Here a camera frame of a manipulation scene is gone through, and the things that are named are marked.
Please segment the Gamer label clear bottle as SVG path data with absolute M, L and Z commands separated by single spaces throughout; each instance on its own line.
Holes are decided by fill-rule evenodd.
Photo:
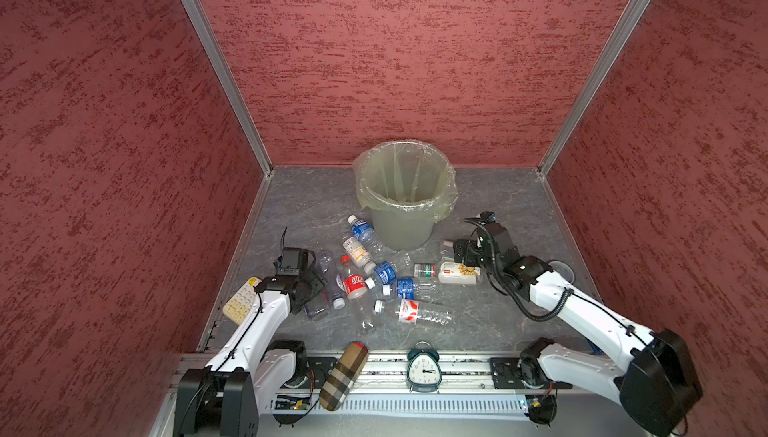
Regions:
M 327 250 L 320 250 L 317 258 L 319 272 L 326 282 L 324 294 L 334 310 L 341 310 L 346 306 L 346 293 L 338 284 L 339 271 L 336 259 Z

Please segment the chrysanthemum tea bottle green neck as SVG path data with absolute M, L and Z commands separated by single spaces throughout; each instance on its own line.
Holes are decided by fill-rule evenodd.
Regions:
M 439 264 L 417 263 L 413 272 L 415 277 L 437 280 L 445 285 L 478 285 L 482 282 L 479 268 L 467 267 L 453 261 L 442 261 Z

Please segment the red Coca-Cola bottle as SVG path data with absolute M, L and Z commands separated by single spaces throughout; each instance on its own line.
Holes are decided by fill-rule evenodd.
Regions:
M 348 302 L 355 312 L 358 326 L 364 334 L 371 333 L 376 327 L 376 317 L 366 279 L 349 256 L 342 256 L 340 264 L 342 267 L 342 284 L 347 294 Z

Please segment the blue label sports drink bottle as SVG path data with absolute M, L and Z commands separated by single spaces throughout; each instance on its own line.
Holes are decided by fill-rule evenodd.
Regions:
M 438 288 L 438 283 L 433 280 L 401 278 L 385 284 L 382 287 L 382 295 L 385 298 L 428 300 Z

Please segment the red white label water bottle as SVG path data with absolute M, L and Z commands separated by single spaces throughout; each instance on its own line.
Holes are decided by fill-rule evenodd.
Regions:
M 448 307 L 409 299 L 376 300 L 374 312 L 406 324 L 447 326 L 456 322 L 454 313 Z

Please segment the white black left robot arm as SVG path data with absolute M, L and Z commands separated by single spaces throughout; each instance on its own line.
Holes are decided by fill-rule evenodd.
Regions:
M 258 282 L 255 302 L 229 341 L 203 368 L 182 376 L 173 434 L 255 436 L 280 388 L 314 376 L 305 344 L 274 335 L 289 314 L 302 310 L 325 286 L 314 268 L 278 270 Z

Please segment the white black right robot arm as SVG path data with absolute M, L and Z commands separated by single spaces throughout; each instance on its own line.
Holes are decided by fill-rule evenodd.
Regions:
M 540 338 L 520 354 L 530 388 L 570 384 L 619 404 L 653 436 L 683 436 L 703 388 L 685 341 L 638 324 L 568 282 L 551 264 L 523 256 L 492 212 L 467 219 L 473 228 L 454 245 L 457 262 L 481 269 L 535 322 L 560 319 L 599 349 L 593 355 Z

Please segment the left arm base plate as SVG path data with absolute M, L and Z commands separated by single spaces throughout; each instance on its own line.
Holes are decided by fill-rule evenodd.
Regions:
M 324 384 L 327 375 L 331 372 L 336 362 L 337 358 L 332 356 L 309 356 L 308 369 L 303 374 L 285 383 L 282 389 L 319 389 Z

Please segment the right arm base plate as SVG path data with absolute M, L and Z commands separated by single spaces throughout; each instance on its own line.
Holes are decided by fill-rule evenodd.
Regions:
M 549 381 L 546 384 L 530 385 L 523 381 L 517 357 L 492 357 L 489 359 L 490 376 L 495 390 L 546 391 L 571 390 L 573 386 L 564 382 Z

